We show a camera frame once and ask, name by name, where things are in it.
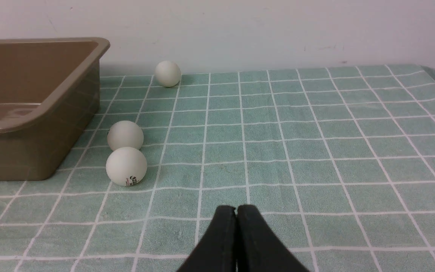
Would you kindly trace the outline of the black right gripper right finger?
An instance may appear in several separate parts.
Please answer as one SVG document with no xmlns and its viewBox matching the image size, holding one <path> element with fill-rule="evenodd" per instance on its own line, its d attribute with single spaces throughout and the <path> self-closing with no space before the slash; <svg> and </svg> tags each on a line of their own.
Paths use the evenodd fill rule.
<svg viewBox="0 0 435 272">
<path fill-rule="evenodd" d="M 307 269 L 273 233 L 254 205 L 237 209 L 239 272 L 307 272 Z"/>
</svg>

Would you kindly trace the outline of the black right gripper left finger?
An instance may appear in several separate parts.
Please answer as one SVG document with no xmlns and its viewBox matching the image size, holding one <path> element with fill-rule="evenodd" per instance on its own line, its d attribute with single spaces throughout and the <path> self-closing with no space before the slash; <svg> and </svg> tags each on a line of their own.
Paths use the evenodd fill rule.
<svg viewBox="0 0 435 272">
<path fill-rule="evenodd" d="M 236 214 L 232 206 L 218 206 L 195 249 L 179 272 L 235 272 Z"/>
</svg>

